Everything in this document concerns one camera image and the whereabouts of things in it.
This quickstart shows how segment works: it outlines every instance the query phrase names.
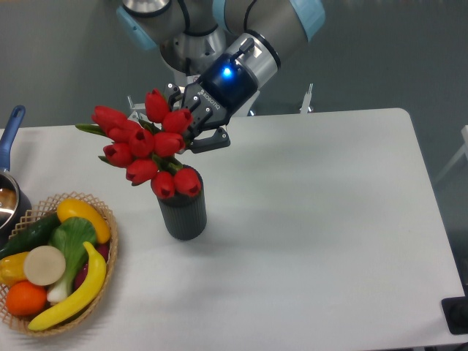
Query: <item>red tulip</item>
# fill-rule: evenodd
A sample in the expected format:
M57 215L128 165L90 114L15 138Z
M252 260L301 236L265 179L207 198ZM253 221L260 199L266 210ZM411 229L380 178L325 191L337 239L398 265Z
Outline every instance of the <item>red tulip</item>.
M154 149L153 135L146 129L136 129L130 135L129 147L134 156L145 158Z
M159 90L153 89L146 94L145 99L146 116L151 122L162 123L164 117L169 113L169 105Z
M158 166L152 159L136 159L127 167L127 179L133 184L142 184L158 173Z
M168 113L164 121L162 121L162 128L169 133L182 134L187 130L189 125L193 122L193 116L186 108Z
M180 134L159 132L154 135L154 152L159 157L174 155L183 148L185 142Z
M192 168L182 168L174 176L175 190L181 194L195 196L202 189L198 174Z
M121 125L127 120L127 116L110 107L96 106L91 119L101 127L106 135L109 135L109 130Z
M133 162L133 156L126 143L115 143L104 147L104 155L112 166L125 168Z
M141 129L141 125L127 119L122 124L111 128L107 136L116 143L128 143L130 135L137 129Z
M160 199L168 199L176 193L173 176L164 170L151 179L151 188Z

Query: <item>cucumber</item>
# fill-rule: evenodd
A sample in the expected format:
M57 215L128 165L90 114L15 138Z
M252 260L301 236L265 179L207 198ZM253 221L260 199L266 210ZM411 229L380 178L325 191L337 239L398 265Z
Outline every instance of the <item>cucumber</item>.
M29 227L13 236L0 249L0 260L12 254L31 251L38 246L47 245L53 230L59 225L60 221L56 212L31 223Z

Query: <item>gray floor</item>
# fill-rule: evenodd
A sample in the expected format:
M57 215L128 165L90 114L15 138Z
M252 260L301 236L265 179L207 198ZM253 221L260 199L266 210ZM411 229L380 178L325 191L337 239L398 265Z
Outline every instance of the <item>gray floor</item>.
M122 33L119 4L0 1L0 127L16 104L28 109L24 127L88 122L95 105L127 110L127 95L143 101L173 79L157 51L136 50ZM309 83L317 112L404 108L435 177L468 124L468 1L324 6L326 24L264 87L256 111L296 112ZM458 263L468 257L467 176L461 165L434 187Z

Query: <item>wicker basket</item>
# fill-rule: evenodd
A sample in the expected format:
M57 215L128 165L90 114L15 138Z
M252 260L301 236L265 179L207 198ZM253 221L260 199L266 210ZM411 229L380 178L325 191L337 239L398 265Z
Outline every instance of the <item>wicker basket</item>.
M106 277L104 280L104 284L102 285L102 289L97 295L97 297L82 311L79 317L72 320L71 322L63 322L62 324L59 324L53 328L47 329L46 331L30 331L28 329L28 324L31 321L31 318L28 319L22 317L14 317L7 311L7 308L5 307L5 298L8 293L8 287L6 285L0 284L0 319L11 329L19 331L29 336L43 337L57 335L76 327L82 321L84 321L85 318L87 318L87 316L89 316L93 312L97 304L101 301L102 296L104 295L107 286L109 285L114 265L116 264L118 246L116 219L114 218L112 211L102 201L100 201L92 195L85 195L83 193L78 194L77 192L72 192L71 194L57 194L54 197L49 197L46 201L40 201L39 205L34 206L31 210L26 212L25 216L21 217L20 223L16 224L16 227L12 231L11 236L16 235L22 229L28 227L28 225L30 225L32 222L37 221L39 218L42 218L47 214L54 212L57 209L57 205L62 200L68 197L83 200L92 205L104 217L104 219L110 227L110 251L109 260L107 261Z

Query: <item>black vase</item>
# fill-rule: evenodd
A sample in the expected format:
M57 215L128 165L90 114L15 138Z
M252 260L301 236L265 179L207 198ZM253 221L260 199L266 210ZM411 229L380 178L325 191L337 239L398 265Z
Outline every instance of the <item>black vase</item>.
M206 206L203 180L198 174L202 189L198 195L176 195L169 199L158 198L162 218L167 231L178 240L192 240L198 237L206 226Z

